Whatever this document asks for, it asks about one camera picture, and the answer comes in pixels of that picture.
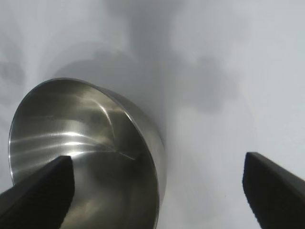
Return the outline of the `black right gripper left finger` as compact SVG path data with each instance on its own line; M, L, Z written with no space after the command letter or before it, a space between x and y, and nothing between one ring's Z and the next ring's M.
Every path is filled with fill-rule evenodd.
M75 192L73 163L60 156L0 196L2 229L59 229Z

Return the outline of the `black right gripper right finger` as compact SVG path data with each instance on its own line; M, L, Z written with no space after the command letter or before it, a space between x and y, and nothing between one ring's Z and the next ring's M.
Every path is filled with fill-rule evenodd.
M267 157L245 155L243 190L263 229L305 227L305 182Z

